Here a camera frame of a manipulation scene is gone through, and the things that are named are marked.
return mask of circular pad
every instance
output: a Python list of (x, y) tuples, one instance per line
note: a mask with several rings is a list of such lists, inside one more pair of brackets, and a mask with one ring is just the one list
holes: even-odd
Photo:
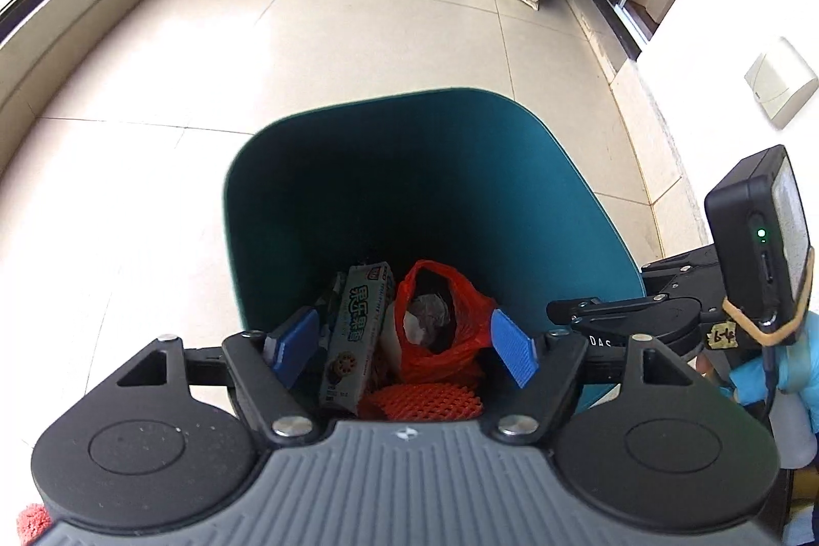
[(146, 475), (178, 459), (185, 449), (181, 430), (161, 422), (120, 422), (91, 440), (91, 459), (118, 475)]
[(568, 489), (601, 512), (679, 533), (754, 516), (779, 467), (765, 429), (714, 387), (696, 383), (624, 383), (619, 398), (564, 426), (554, 464)]
[(655, 419), (628, 431), (626, 449), (650, 470), (686, 474), (704, 470), (717, 460), (722, 443), (705, 426), (682, 419)]

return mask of rubber band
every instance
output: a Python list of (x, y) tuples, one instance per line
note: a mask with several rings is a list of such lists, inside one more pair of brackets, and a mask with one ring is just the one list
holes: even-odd
[(793, 334), (800, 328), (804, 320), (805, 313), (808, 311), (808, 301), (811, 296), (811, 287), (813, 285), (813, 247), (808, 249), (808, 259), (805, 261), (805, 282), (802, 285), (802, 292), (800, 293), (800, 300), (796, 304), (796, 314), (793, 319), (783, 324), (775, 332), (770, 334), (759, 331), (759, 327), (748, 318), (738, 307), (730, 303), (728, 297), (722, 301), (722, 310), (726, 315), (740, 325), (745, 332), (761, 346), (769, 348), (773, 345), (780, 344), (788, 336)]

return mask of wall baseboard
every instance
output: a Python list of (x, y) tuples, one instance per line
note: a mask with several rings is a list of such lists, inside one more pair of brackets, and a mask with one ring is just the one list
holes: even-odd
[(566, 0), (611, 87), (642, 172), (663, 257), (710, 243), (665, 119), (594, 0)]

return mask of blue glove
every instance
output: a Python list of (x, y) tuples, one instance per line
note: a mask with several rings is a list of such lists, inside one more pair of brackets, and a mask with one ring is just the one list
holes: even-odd
[[(819, 315), (809, 311), (805, 315), (804, 326), (810, 349), (810, 377), (808, 384), (799, 393), (802, 402), (808, 408), (813, 432), (819, 433)], [(788, 386), (791, 374), (790, 365), (791, 359), (787, 349), (778, 347), (779, 382), (777, 388), (779, 390)], [(730, 380), (736, 387), (736, 400), (741, 405), (749, 405), (765, 399), (767, 391), (762, 357), (757, 357), (732, 370)]]

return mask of orange mesh netting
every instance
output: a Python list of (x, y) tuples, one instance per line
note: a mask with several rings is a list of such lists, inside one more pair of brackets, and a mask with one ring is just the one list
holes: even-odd
[(391, 422), (457, 422), (483, 412), (481, 399), (469, 389), (445, 383), (392, 385), (364, 401)]

